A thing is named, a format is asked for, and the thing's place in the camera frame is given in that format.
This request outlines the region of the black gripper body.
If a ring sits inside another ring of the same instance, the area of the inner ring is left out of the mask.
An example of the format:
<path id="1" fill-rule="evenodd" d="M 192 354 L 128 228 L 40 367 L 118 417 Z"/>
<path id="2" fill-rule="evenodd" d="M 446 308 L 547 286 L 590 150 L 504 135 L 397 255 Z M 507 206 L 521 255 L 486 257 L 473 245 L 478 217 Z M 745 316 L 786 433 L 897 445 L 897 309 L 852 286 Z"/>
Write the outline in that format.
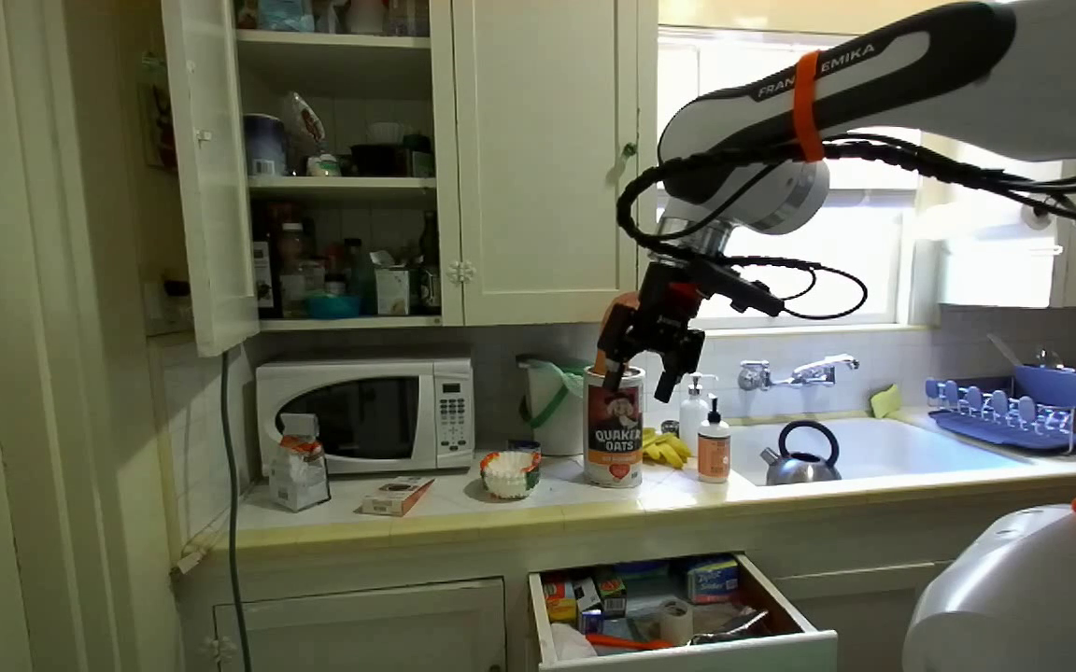
<path id="1" fill-rule="evenodd" d="M 668 400 L 677 384 L 699 367 L 702 333 L 691 316 L 702 308 L 702 286 L 677 267 L 651 267 L 636 298 L 622 295 L 600 333 L 600 374 L 618 391 L 628 364 L 643 350 L 663 359 L 656 384 Z"/>

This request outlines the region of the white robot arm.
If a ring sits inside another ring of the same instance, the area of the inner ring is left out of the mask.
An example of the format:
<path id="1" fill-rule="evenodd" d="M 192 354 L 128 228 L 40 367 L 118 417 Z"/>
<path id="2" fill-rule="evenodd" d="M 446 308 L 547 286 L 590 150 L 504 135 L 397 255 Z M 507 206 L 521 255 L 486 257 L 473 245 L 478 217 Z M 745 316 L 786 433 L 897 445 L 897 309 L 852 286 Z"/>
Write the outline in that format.
<path id="1" fill-rule="evenodd" d="M 712 295 L 781 314 L 724 252 L 734 228 L 786 234 L 826 203 L 832 160 L 882 160 L 1076 222 L 1076 0 L 950 0 L 766 77 L 691 97 L 636 184 L 668 196 L 639 298 L 606 314 L 622 374 L 663 359 L 663 387 L 699 367 Z"/>

